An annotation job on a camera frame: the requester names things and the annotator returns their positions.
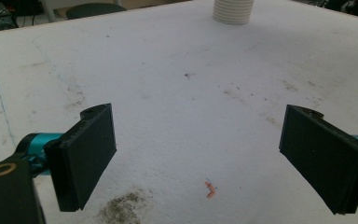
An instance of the table stain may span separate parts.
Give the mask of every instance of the table stain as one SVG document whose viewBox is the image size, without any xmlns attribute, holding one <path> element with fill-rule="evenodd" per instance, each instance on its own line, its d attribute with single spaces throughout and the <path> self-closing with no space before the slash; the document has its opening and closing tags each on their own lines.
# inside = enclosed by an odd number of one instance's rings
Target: table stain
<svg viewBox="0 0 358 224">
<path fill-rule="evenodd" d="M 152 204 L 151 191 L 148 192 L 149 195 L 143 189 L 135 189 L 112 199 L 100 210 L 98 218 L 109 224 L 141 224 Z"/>
<path fill-rule="evenodd" d="M 285 88 L 287 90 L 289 90 L 289 91 L 298 91 L 298 88 L 295 85 L 289 83 L 288 81 L 284 80 L 284 81 L 282 81 L 282 83 L 284 84 L 284 86 L 285 86 Z"/>
<path fill-rule="evenodd" d="M 315 86 L 315 83 L 311 82 L 311 81 L 308 81 L 308 83 L 310 84 L 310 86 Z"/>
<path fill-rule="evenodd" d="M 86 97 L 83 94 L 83 91 L 77 85 L 69 85 L 68 89 L 68 97 L 70 103 L 65 106 L 66 109 L 77 108 L 86 100 Z"/>
<path fill-rule="evenodd" d="M 188 79 L 191 79 L 191 77 L 194 77 L 196 74 L 195 73 L 186 73 L 185 77 L 187 77 Z"/>
<path fill-rule="evenodd" d="M 241 96 L 241 93 L 239 91 L 235 91 L 234 89 L 226 89 L 223 91 L 223 93 L 227 96 L 229 96 L 233 100 L 237 100 L 241 102 L 241 104 L 246 105 L 245 99 Z"/>
</svg>

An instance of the black mounting part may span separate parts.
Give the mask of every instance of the black mounting part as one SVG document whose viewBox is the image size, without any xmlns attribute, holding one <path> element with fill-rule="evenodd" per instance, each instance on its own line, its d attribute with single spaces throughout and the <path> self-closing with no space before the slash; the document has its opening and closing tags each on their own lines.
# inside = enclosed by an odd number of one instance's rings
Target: black mounting part
<svg viewBox="0 0 358 224">
<path fill-rule="evenodd" d="M 111 105 L 94 106 L 80 117 L 73 128 L 44 147 L 63 212 L 84 208 L 116 153 Z"/>
<path fill-rule="evenodd" d="M 336 214 L 358 206 L 358 140 L 323 120 L 323 114 L 288 105 L 281 153 Z"/>
<path fill-rule="evenodd" d="M 46 223 L 34 188 L 31 165 L 22 158 L 36 134 L 28 134 L 12 156 L 0 161 L 0 224 Z"/>
<path fill-rule="evenodd" d="M 59 139 L 45 144 L 62 211 L 84 208 L 104 169 L 116 153 L 110 104 L 80 113 L 79 121 Z M 27 160 L 38 133 L 26 135 L 9 158 L 0 161 L 0 224 L 45 223 L 33 177 L 41 170 Z"/>
</svg>

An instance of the white tabletop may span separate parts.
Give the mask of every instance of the white tabletop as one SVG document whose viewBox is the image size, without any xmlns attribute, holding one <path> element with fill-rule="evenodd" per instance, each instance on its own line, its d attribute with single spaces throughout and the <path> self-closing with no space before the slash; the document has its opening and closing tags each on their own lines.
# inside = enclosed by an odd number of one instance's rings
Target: white tabletop
<svg viewBox="0 0 358 224">
<path fill-rule="evenodd" d="M 358 18 L 286 0 L 255 0 L 246 25 L 212 14 L 200 0 L 0 32 L 0 161 L 113 105 L 117 154 L 83 211 L 35 180 L 48 223 L 103 223 L 131 192 L 124 223 L 358 223 L 278 149 L 288 104 L 358 133 Z"/>
</svg>

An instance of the white table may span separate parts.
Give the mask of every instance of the white table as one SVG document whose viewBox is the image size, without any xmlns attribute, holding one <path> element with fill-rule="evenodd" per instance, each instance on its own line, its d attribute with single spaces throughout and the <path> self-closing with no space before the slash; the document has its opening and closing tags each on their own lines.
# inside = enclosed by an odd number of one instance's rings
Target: white table
<svg viewBox="0 0 358 224">
<path fill-rule="evenodd" d="M 84 211 L 60 213 L 35 180 L 48 223 L 100 223 L 137 190 L 142 223 L 358 223 L 278 149 L 288 104 L 358 133 L 358 18 L 285 0 L 256 0 L 246 25 L 212 13 L 192 1 L 0 32 L 0 161 L 113 104 L 118 152 Z"/>
</svg>

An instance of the black chair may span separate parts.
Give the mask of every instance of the black chair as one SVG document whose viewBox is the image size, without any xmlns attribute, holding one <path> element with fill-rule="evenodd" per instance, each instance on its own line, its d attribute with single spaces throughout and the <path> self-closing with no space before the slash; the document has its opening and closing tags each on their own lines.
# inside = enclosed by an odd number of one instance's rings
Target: black chair
<svg viewBox="0 0 358 224">
<path fill-rule="evenodd" d="M 75 20 L 120 11 L 127 11 L 127 9 L 110 3 L 87 3 L 76 7 L 71 7 L 66 11 L 66 18 L 68 20 Z"/>
</svg>

